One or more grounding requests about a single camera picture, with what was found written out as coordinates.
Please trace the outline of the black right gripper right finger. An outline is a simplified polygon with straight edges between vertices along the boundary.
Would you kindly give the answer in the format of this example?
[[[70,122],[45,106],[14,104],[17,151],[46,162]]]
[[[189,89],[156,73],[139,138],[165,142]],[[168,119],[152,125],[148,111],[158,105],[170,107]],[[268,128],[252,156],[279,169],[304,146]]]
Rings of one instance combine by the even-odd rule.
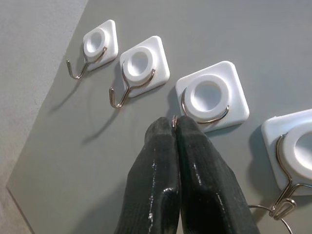
[[[232,169],[193,119],[182,116],[175,129],[185,234],[257,234]]]

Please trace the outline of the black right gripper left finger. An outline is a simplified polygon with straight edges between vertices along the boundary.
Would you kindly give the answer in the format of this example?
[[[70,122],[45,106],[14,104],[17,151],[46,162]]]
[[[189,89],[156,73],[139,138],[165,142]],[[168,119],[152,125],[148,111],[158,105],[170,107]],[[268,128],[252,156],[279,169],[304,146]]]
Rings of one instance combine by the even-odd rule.
[[[175,234],[181,205],[176,137],[160,117],[127,175],[116,234]]]

